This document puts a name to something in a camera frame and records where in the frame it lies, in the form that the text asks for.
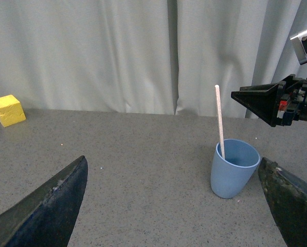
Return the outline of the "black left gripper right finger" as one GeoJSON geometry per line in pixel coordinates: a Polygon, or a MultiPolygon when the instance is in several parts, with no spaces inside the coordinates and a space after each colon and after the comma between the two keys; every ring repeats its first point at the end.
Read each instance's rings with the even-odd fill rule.
{"type": "Polygon", "coordinates": [[[231,92],[231,98],[253,112],[271,127],[281,125],[278,118],[280,101],[285,92],[285,81],[274,84],[245,86],[231,92]]]}

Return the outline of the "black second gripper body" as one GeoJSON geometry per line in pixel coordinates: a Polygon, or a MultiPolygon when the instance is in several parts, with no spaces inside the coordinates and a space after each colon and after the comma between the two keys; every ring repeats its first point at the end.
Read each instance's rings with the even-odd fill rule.
{"type": "Polygon", "coordinates": [[[293,121],[307,121],[307,78],[289,75],[283,82],[285,85],[279,101],[277,125],[290,126],[293,121]]]}

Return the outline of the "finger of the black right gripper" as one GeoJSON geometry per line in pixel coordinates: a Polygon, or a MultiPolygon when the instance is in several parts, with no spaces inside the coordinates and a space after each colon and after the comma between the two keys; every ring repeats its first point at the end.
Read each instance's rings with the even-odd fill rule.
{"type": "Polygon", "coordinates": [[[307,246],[307,182],[265,157],[258,175],[286,245],[307,246]]]}

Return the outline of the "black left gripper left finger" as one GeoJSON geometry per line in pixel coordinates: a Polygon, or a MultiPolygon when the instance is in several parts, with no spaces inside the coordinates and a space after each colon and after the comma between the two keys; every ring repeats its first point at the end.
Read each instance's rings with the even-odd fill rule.
{"type": "Polygon", "coordinates": [[[87,160],[80,156],[0,214],[0,246],[67,246],[87,175],[87,160]]]}

